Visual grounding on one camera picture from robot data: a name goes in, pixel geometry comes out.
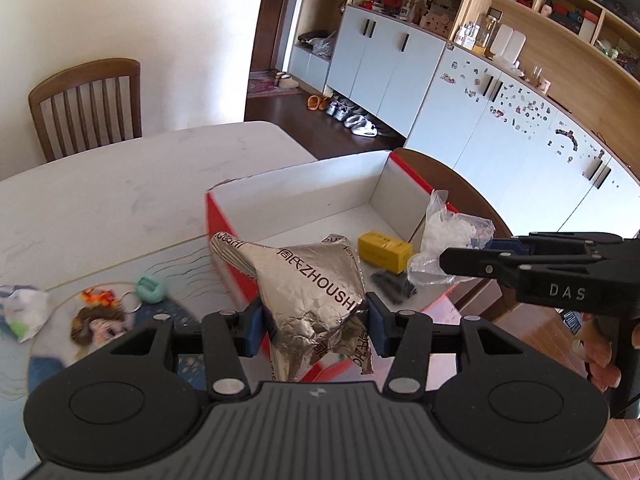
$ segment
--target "gold foil wrapper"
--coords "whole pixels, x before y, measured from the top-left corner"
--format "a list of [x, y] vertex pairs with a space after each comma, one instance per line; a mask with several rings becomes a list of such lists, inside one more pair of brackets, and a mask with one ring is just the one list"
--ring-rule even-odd
[[272, 248], [219, 232], [211, 248], [257, 280], [262, 303], [273, 318], [271, 363], [278, 381], [295, 381], [324, 353], [351, 358], [372, 373], [363, 308], [364, 282], [351, 243], [329, 235], [319, 244]]

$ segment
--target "dark wood floor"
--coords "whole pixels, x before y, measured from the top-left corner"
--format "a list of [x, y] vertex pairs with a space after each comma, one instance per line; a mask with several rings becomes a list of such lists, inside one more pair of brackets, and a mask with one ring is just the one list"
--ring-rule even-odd
[[252, 97], [246, 100], [245, 121], [269, 121], [277, 124], [317, 158], [351, 153], [394, 150], [404, 137], [360, 137], [324, 112], [306, 109], [309, 94]]
[[[307, 110], [307, 97], [305, 93], [247, 99], [244, 120], [277, 124], [317, 158], [393, 150], [404, 143], [401, 136], [372, 139], [355, 136], [326, 114]], [[585, 374], [584, 364], [571, 352], [571, 332], [555, 310], [523, 305], [498, 320], [497, 324], [576, 373]], [[639, 421], [612, 419], [594, 460], [604, 462], [640, 456], [639, 443]], [[602, 469], [617, 480], [640, 480], [640, 461], [604, 466]]]

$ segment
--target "yellow box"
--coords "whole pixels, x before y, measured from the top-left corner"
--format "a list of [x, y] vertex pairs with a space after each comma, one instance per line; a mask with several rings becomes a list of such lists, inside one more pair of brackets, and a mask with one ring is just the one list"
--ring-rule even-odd
[[400, 274], [406, 270], [407, 261], [414, 254], [414, 248], [399, 238], [389, 238], [371, 231], [358, 238], [358, 254], [361, 260], [371, 265]]

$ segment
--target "red rug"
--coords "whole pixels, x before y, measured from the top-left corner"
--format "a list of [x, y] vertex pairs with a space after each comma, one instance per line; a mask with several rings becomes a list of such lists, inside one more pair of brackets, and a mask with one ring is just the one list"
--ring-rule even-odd
[[263, 70], [261, 72], [249, 72], [249, 84], [246, 88], [246, 97], [268, 97], [276, 95], [301, 94], [300, 88], [278, 88], [273, 84], [275, 70]]

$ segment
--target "orange slipper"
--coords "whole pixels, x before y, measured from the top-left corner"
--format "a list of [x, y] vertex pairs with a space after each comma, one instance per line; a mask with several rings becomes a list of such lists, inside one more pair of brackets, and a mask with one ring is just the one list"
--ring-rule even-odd
[[331, 100], [332, 99], [330, 97], [323, 98], [318, 105], [318, 110], [322, 110], [324, 112], [329, 107], [329, 103], [331, 102]]
[[310, 95], [309, 99], [306, 100], [306, 107], [309, 110], [318, 110], [320, 106], [320, 96], [318, 95]]

